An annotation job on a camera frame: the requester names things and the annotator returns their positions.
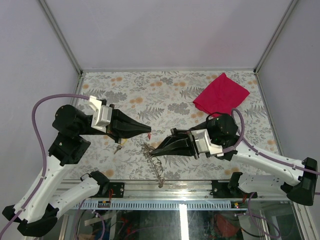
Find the metal ring key organizer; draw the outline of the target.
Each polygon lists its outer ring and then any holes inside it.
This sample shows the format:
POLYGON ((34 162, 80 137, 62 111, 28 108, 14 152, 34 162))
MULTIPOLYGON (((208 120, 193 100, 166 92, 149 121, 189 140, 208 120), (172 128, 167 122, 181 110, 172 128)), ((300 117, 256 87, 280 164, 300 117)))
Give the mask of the metal ring key organizer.
POLYGON ((165 184, 165 178, 163 177, 163 166, 162 162, 157 157, 151 155, 153 150, 155 150, 155 148, 146 142, 141 145, 142 155, 149 164, 149 167, 157 180, 158 187, 161 189, 165 184))

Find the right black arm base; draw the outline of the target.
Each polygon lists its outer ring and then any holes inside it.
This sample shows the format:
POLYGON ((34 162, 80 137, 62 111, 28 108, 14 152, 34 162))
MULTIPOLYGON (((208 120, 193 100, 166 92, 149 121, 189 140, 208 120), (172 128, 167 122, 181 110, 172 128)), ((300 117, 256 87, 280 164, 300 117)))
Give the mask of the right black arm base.
POLYGON ((246 193, 239 188, 239 180, 242 172, 233 172, 229 180, 212 180, 211 192, 214 199, 243 198, 246 193))

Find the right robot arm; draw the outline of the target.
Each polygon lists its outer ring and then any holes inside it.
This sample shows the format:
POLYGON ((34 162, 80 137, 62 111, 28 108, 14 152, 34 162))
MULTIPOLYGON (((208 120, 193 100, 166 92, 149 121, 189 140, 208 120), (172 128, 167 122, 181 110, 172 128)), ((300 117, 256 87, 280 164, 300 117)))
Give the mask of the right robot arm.
POLYGON ((212 181, 214 198, 241 198, 253 195, 284 196, 304 206, 312 206, 319 176, 318 162, 310 157, 293 159, 250 144, 244 137, 244 120, 237 126, 227 113, 213 113, 213 118, 188 130, 171 129, 171 134, 154 150, 151 157, 185 156, 207 158, 250 165, 263 175, 236 171, 226 182, 212 181))

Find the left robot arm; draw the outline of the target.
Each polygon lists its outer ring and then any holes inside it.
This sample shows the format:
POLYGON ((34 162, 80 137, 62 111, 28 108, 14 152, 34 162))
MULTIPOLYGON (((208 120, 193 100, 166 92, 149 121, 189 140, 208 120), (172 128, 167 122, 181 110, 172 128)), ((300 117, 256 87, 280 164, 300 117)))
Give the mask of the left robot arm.
POLYGON ((151 127, 130 118, 106 100, 87 97, 93 113, 87 115, 72 105, 63 105, 55 113, 52 126, 58 134, 48 150, 42 151, 43 167, 31 188, 16 204, 4 208, 2 214, 25 237, 46 235, 58 219, 76 204, 90 197, 110 194, 110 181, 100 171, 91 172, 78 185, 59 196, 55 192, 65 176, 76 167, 90 146, 85 135, 104 135, 119 144, 151 127))

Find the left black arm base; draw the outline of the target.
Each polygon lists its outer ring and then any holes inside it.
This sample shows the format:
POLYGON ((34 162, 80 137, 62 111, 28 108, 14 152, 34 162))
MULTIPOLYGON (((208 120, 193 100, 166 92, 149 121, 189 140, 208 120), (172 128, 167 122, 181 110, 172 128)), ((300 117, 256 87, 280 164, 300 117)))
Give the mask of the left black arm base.
POLYGON ((97 193, 91 198, 123 198, 125 191, 124 182, 110 182, 110 180, 100 171, 93 171, 89 177, 94 179, 98 185, 97 193))

